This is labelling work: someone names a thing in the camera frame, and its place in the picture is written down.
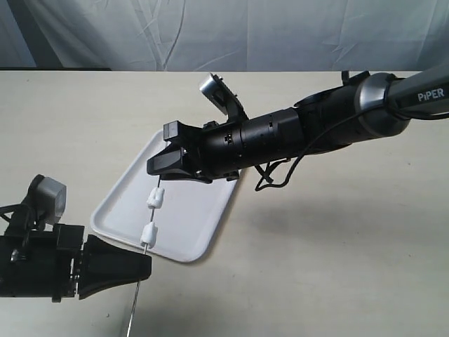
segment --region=white tray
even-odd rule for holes
[[[147,160],[164,146],[163,132],[159,131],[92,214],[91,227],[95,233],[143,250],[140,235],[151,215],[147,198],[158,181],[157,176],[147,174]],[[236,182],[161,181],[166,192],[162,207],[154,213],[159,231],[156,245],[149,253],[183,263],[200,258]]]

